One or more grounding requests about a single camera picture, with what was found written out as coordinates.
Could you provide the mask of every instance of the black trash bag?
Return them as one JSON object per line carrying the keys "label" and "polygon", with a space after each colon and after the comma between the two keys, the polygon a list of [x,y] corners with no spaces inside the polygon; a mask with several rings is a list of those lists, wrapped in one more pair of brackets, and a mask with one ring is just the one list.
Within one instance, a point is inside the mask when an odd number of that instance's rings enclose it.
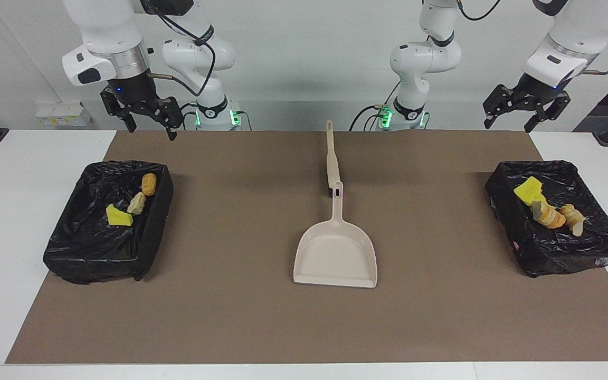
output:
{"label": "black trash bag", "polygon": [[[547,229],[534,221],[531,209],[514,188],[530,176],[543,183],[550,205],[573,204],[586,221],[583,234],[573,236],[565,225]],[[530,277],[568,274],[608,265],[608,216],[566,161],[501,162],[485,184],[490,204],[504,225],[517,262]]]}
{"label": "black trash bag", "polygon": [[[110,226],[109,204],[126,211],[140,192],[142,177],[157,177],[155,195],[147,197],[132,226]],[[173,184],[166,165],[143,161],[90,164],[70,195],[44,252],[51,272],[72,283],[87,284],[118,277],[137,281],[147,273],[159,248]]]}

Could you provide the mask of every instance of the table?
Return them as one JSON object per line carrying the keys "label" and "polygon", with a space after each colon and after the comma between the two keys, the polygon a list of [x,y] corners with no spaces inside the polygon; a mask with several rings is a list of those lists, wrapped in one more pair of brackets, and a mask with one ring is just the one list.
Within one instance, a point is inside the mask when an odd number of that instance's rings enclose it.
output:
{"label": "table", "polygon": [[[4,366],[46,274],[48,236],[79,173],[104,157],[114,134],[13,130],[0,144],[0,378],[608,378],[608,363]],[[589,134],[531,137],[544,159],[576,164],[608,213],[608,148]]]}

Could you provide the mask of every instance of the brown mat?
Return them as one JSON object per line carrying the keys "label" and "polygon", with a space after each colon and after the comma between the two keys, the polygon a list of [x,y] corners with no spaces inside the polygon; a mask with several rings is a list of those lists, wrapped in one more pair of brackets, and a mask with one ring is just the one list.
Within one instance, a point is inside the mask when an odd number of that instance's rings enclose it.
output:
{"label": "brown mat", "polygon": [[488,206],[499,161],[540,159],[527,135],[336,140],[376,289],[292,282],[299,238],[330,217],[323,132],[119,132],[106,159],[173,175],[159,256],[140,283],[46,277],[7,363],[608,360],[606,270],[524,276]]}

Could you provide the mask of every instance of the beige dustpan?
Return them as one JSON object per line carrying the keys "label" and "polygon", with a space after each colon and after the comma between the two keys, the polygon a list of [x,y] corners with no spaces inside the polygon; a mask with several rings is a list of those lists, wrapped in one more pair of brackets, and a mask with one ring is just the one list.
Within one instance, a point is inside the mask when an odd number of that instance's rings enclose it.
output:
{"label": "beige dustpan", "polygon": [[296,283],[331,286],[377,286],[377,261],[369,236],[342,219],[344,185],[339,178],[333,123],[328,121],[328,185],[332,188],[332,218],[309,228],[297,246]]}

